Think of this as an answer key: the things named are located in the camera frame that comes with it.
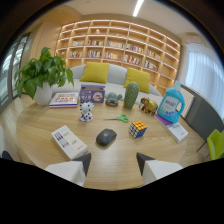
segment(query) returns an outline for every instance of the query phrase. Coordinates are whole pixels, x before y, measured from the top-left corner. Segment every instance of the blue bottle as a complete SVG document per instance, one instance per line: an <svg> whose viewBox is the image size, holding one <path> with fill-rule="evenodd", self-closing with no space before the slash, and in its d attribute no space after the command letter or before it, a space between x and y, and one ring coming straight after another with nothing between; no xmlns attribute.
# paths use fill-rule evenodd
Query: blue bottle
<svg viewBox="0 0 224 224"><path fill-rule="evenodd" d="M185 101L182 93L180 92L181 84L177 80L175 81L173 88L166 90L166 95L163 97L162 102L159 105L158 114L164 119L177 123L181 113L185 107ZM181 109L177 113L176 108L181 103Z"/></svg>

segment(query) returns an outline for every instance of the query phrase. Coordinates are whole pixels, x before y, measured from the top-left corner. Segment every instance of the ceiling light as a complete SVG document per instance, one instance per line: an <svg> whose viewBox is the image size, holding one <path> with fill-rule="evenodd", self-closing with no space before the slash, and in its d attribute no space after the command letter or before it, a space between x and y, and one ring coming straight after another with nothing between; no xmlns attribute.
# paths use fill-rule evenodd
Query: ceiling light
<svg viewBox="0 0 224 224"><path fill-rule="evenodd" d="M133 16L137 16L138 14L138 11L142 5L142 3L144 2L144 0L138 0L136 6L135 6L135 10L134 10L134 13L133 13Z"/></svg>

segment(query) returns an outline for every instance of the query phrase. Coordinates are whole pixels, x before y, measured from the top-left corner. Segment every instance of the computer mouse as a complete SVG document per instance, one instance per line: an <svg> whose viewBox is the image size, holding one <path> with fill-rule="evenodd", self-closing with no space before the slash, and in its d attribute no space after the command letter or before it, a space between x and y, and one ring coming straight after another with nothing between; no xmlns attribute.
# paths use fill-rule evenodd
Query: computer mouse
<svg viewBox="0 0 224 224"><path fill-rule="evenodd" d="M117 133L115 131L106 128L98 134L96 142L100 146L107 146L116 136Z"/></svg>

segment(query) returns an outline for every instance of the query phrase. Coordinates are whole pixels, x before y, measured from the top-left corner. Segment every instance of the sofa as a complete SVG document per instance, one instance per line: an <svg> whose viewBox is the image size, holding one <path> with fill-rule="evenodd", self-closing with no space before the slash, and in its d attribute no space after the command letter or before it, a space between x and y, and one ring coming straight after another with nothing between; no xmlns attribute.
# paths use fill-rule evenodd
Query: sofa
<svg viewBox="0 0 224 224"><path fill-rule="evenodd" d="M61 92L80 92L81 84L85 84L85 85L105 86L105 98L107 98L110 92L115 92L116 94L122 94L121 100L124 100L126 88L124 88L123 86L124 86L126 75L127 75L126 68L118 66L118 65L110 64L108 69L108 75L107 75L107 83L103 84L103 83L96 83L96 82L79 81L83 75L85 67L86 65L84 64L84 65L79 65L79 66L71 68L73 72L74 87L71 83L68 84L68 81L66 80L65 85L62 87L58 87L57 85L52 86L53 95L55 93L61 93ZM140 105L141 98L149 97L151 100L154 100L159 106L163 97L156 88L154 88L151 84L149 85L150 85L149 94L139 91L139 94L135 103Z"/></svg>

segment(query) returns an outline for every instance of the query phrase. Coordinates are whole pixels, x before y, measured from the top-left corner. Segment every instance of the bookshelf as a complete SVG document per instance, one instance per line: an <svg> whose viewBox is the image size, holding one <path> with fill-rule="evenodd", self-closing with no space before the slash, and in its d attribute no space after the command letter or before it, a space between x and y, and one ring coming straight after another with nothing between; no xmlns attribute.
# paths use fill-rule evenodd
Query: bookshelf
<svg viewBox="0 0 224 224"><path fill-rule="evenodd" d="M56 53L67 67L92 61L147 72L150 83L164 96L176 79L180 44L132 22L86 20L62 26Z"/></svg>

